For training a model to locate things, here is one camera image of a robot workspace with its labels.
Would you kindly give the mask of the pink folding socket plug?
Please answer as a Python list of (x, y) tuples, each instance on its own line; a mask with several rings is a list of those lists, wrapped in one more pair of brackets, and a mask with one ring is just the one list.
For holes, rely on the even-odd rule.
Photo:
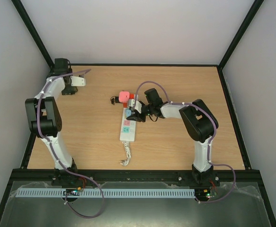
[(129, 99), (130, 99), (130, 92), (120, 91), (119, 96), (118, 96), (118, 101), (120, 103), (127, 103)]

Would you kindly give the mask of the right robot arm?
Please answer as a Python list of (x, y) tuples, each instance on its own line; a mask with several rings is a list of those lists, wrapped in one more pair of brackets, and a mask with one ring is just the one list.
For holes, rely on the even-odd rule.
[(144, 92), (148, 104), (129, 95), (125, 100), (131, 109), (128, 120), (145, 122), (146, 117), (181, 119), (192, 140), (195, 142), (195, 158), (192, 164), (193, 181), (203, 185), (213, 178), (211, 163), (212, 141), (219, 127), (218, 121), (201, 99), (191, 103), (164, 102), (155, 88)]

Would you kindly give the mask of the white power strip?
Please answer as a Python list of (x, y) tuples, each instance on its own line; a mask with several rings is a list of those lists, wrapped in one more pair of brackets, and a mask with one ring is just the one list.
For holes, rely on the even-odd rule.
[(122, 120), (121, 120), (121, 130), (120, 130), (120, 141), (122, 142), (134, 142), (136, 133), (136, 121), (127, 120), (127, 113), (130, 110), (128, 108), (123, 108)]

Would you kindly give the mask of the black usb plug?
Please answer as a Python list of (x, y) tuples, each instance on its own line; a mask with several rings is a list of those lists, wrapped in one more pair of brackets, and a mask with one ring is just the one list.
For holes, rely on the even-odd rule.
[(119, 97), (118, 96), (112, 96), (110, 98), (110, 102), (111, 102), (112, 105), (119, 104), (120, 103), (119, 102)]

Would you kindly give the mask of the red cube adapter plug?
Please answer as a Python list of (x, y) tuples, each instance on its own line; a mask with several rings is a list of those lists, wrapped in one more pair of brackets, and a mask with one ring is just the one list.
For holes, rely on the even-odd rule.
[(123, 102), (123, 107), (128, 107), (129, 104), (131, 103), (131, 100), (134, 99), (134, 96), (135, 96), (135, 94), (130, 93), (130, 94), (126, 97), (125, 101)]

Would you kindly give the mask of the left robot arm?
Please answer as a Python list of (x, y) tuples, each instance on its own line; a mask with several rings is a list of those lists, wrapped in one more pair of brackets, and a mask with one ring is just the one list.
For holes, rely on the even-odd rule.
[(86, 85), (85, 79), (74, 76), (70, 61), (56, 58), (42, 90), (25, 101), (29, 129), (46, 145), (54, 161), (53, 185), (74, 185), (79, 178), (62, 138), (62, 117), (56, 100), (59, 95), (76, 94), (81, 85)]

